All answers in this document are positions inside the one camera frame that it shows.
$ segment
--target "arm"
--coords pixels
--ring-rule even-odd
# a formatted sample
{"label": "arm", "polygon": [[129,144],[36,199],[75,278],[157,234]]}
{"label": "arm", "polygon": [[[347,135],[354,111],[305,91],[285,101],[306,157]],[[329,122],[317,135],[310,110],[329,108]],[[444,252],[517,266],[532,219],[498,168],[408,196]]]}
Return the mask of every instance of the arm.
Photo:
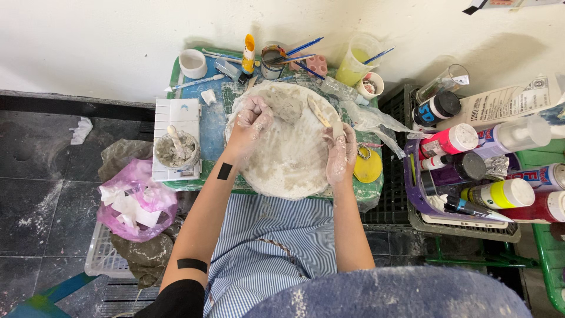
{"label": "arm", "polygon": [[329,146],[326,177],[333,188],[333,235],[337,270],[350,272],[375,267],[353,193],[353,167],[357,159],[355,131],[344,124],[345,137],[333,140],[332,128],[324,129]]}
{"label": "arm", "polygon": [[[196,280],[206,287],[207,273],[194,268],[179,269],[177,261],[197,259],[205,262],[210,268],[212,253],[218,242],[229,194],[240,163],[253,152],[256,140],[271,123],[271,109],[261,97],[250,97],[244,102],[244,108],[237,115],[228,145],[204,183],[179,232],[159,292],[171,283],[184,279]],[[224,164],[231,165],[231,168],[227,174],[222,171],[223,174],[220,175]]]}

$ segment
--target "black tape on arm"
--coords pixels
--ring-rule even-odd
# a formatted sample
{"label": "black tape on arm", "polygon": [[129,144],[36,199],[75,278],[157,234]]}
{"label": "black tape on arm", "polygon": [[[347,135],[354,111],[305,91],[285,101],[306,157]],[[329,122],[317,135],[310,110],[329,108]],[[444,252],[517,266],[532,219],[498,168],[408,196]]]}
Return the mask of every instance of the black tape on arm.
{"label": "black tape on arm", "polygon": [[195,260],[195,259],[180,259],[180,260],[177,260],[177,267],[179,269],[196,268],[196,269],[203,271],[204,274],[206,274],[206,272],[208,271],[208,264],[206,264],[205,262],[203,262],[201,260]]}
{"label": "black tape on arm", "polygon": [[232,165],[226,164],[225,162],[221,165],[220,173],[218,173],[218,179],[227,180],[229,177],[229,172],[232,171]]}

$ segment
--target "pink plastic bag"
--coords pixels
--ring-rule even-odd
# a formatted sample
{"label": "pink plastic bag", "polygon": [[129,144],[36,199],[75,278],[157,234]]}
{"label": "pink plastic bag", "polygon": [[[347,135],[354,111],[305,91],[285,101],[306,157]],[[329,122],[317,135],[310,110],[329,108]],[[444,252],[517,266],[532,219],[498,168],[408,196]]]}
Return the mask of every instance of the pink plastic bag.
{"label": "pink plastic bag", "polygon": [[[122,171],[98,187],[102,202],[98,208],[97,220],[124,239],[134,242],[150,240],[168,228],[175,218],[176,194],[167,186],[151,179],[152,164],[151,160],[134,158]],[[136,222],[128,225],[117,219],[121,213],[112,208],[112,203],[124,192],[137,200],[143,210],[153,213],[162,211],[155,226],[147,227]]]}

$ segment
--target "purple plastic basket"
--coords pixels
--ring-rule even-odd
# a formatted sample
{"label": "purple plastic basket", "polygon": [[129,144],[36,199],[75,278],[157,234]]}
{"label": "purple plastic basket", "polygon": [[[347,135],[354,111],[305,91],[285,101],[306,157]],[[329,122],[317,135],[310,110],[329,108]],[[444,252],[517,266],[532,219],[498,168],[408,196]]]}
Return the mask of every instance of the purple plastic basket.
{"label": "purple plastic basket", "polygon": [[[431,134],[437,131],[426,131],[426,133]],[[431,217],[443,217],[449,218],[451,220],[467,221],[467,222],[489,222],[495,224],[504,224],[504,222],[496,221],[490,218],[470,216],[466,214],[459,213],[449,213],[443,210],[438,210],[434,207],[428,200],[424,192],[424,186],[422,185],[420,179],[420,154],[418,148],[420,147],[421,139],[408,139],[406,141],[406,146],[404,147],[404,152],[406,157],[404,157],[404,184],[406,187],[406,196],[414,207],[420,211],[422,214],[426,214]],[[414,157],[414,169],[416,173],[416,185],[412,182],[412,164],[410,161],[410,155]]]}

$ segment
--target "white wall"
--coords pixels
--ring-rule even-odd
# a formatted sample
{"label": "white wall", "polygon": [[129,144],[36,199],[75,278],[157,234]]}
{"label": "white wall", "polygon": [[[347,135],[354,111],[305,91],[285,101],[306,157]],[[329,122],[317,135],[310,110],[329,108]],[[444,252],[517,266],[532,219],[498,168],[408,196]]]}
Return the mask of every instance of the white wall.
{"label": "white wall", "polygon": [[397,48],[377,72],[389,84],[424,84],[451,62],[467,67],[471,94],[565,72],[565,5],[461,11],[470,0],[3,0],[0,89],[124,101],[163,97],[178,52],[198,44],[292,48],[337,65],[355,32]]}

